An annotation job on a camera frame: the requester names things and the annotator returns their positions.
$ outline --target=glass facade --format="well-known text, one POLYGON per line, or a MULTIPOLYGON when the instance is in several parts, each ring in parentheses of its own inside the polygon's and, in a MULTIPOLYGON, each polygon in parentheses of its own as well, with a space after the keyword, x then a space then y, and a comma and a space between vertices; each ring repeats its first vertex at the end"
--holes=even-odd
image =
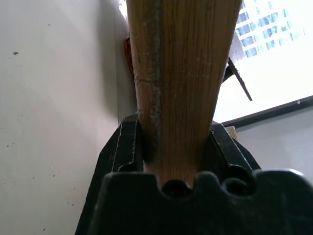
POLYGON ((297 40, 290 13, 280 0, 243 0, 236 33, 247 57, 297 40))

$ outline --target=wood grain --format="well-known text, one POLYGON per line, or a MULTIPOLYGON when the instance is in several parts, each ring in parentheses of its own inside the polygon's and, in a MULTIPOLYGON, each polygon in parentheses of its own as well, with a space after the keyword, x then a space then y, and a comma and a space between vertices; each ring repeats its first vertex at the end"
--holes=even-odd
POLYGON ((225 128, 229 135, 234 138, 236 141, 238 141, 237 132, 234 126, 229 126, 225 128))
POLYGON ((193 184, 241 0, 128 0, 146 169, 193 184))

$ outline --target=white wall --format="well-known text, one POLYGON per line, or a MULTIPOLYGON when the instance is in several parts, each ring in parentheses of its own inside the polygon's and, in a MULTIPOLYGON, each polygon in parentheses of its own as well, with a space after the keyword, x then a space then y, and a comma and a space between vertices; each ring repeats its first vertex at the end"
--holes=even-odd
POLYGON ((313 183, 313 107, 236 129, 263 169, 292 168, 313 183))
POLYGON ((113 0, 0 1, 1 235, 75 233, 98 155, 135 111, 122 24, 113 0))

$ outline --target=wooden board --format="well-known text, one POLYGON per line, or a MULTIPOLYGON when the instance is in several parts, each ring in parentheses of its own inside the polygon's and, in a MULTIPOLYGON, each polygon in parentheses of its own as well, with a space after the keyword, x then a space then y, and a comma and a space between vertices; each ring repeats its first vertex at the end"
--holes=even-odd
POLYGON ((217 101, 240 0, 128 0, 146 168, 193 183, 217 101))

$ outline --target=window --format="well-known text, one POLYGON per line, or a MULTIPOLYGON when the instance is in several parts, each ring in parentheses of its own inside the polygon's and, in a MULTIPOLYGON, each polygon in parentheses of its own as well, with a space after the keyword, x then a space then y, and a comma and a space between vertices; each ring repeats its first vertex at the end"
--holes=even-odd
POLYGON ((271 37, 273 34, 277 33, 277 26, 274 26, 272 28, 268 28, 267 30, 263 31, 263 36, 264 38, 269 38, 271 37))
POLYGON ((256 7, 256 11, 258 12, 258 15, 261 14, 261 9, 258 6, 256 7))
POLYGON ((264 51, 263 46, 262 45, 258 46, 258 50, 259 50, 259 52, 263 52, 264 51))
POLYGON ((237 24, 239 24, 239 23, 241 23, 241 22, 243 22, 243 21, 246 21, 246 20, 248 20, 248 19, 249 19, 249 15, 248 15, 247 12, 241 13, 241 14, 239 14, 239 16, 238 16, 237 24))
POLYGON ((249 23, 249 24, 246 24, 244 26, 237 28, 236 31, 237 31, 237 34, 239 36, 242 36, 246 33, 249 33, 251 31, 255 30, 255 28, 256 28, 256 26, 254 23, 249 23))
POLYGON ((283 44, 287 43, 290 41, 289 37, 282 37, 279 39, 279 45, 282 46, 283 44))
POLYGON ((254 48, 252 48, 250 50, 246 50, 245 54, 246 54, 247 57, 252 57, 252 56, 257 55, 258 52, 257 52, 256 48, 254 47, 254 48))
POLYGON ((270 1, 268 2, 268 7, 270 8, 270 10, 273 9, 273 5, 270 1))
POLYGON ((284 17, 287 17, 289 15, 286 9, 283 10, 283 13, 284 13, 284 17))
POLYGON ((266 43, 266 47, 268 48, 268 50, 275 48, 275 40, 272 40, 272 41, 266 43))
POLYGON ((277 19, 278 19, 278 13, 277 12, 275 12, 271 15, 265 16, 265 17, 260 19, 260 26, 265 26, 265 25, 268 25, 270 23, 273 23, 273 22, 277 21, 277 19))
POLYGON ((286 30, 290 29, 289 22, 282 24, 282 32, 285 32, 286 30))
POLYGON ((298 33, 291 33, 290 37, 291 37, 291 40, 294 41, 294 40, 296 40, 299 37, 299 34, 298 33))
POLYGON ((241 40, 241 43, 244 47, 248 46, 248 45, 251 45, 253 43, 255 43, 255 38, 254 36, 250 36, 250 37, 247 37, 247 38, 244 38, 241 40))

